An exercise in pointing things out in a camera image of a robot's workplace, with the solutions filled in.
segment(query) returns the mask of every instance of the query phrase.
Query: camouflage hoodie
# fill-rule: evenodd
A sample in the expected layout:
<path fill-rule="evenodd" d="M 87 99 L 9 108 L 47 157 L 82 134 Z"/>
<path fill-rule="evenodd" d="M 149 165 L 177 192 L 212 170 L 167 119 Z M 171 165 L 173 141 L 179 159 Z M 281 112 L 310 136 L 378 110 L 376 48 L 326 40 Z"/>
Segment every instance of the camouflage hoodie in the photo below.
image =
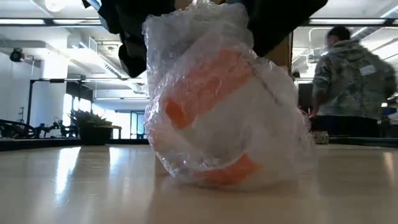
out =
<path fill-rule="evenodd" d="M 318 115 L 379 119 L 391 91 L 396 91 L 394 69 L 356 40 L 338 42 L 315 69 L 313 95 L 326 95 Z"/>

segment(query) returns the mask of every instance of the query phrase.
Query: bubble wrap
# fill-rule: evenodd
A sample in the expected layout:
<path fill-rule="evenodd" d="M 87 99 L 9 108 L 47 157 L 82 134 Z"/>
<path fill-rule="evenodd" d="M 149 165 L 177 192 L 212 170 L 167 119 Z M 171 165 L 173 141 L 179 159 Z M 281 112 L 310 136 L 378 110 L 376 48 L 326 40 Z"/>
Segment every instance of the bubble wrap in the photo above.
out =
<path fill-rule="evenodd" d="M 315 167 L 284 68 L 251 50 L 241 4 L 198 1 L 144 23 L 149 142 L 178 181 L 255 189 Z"/>

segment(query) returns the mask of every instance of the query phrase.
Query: desk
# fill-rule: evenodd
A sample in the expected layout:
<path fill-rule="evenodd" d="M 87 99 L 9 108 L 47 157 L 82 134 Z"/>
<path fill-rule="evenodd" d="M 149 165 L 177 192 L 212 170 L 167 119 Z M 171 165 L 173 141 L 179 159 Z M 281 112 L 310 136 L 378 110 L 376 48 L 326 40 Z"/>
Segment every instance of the desk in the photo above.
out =
<path fill-rule="evenodd" d="M 178 186 L 148 146 L 0 152 L 0 223 L 397 223 L 398 152 L 318 151 L 316 174 L 259 192 Z"/>

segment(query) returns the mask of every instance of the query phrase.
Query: black cloth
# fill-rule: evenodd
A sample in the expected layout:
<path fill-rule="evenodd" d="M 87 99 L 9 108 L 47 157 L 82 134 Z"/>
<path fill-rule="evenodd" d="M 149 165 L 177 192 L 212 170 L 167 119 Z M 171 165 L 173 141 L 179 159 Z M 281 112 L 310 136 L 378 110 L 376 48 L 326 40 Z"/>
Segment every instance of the black cloth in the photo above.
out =
<path fill-rule="evenodd" d="M 327 131 L 329 136 L 378 138 L 377 120 L 355 116 L 315 116 L 310 119 L 311 131 Z"/>

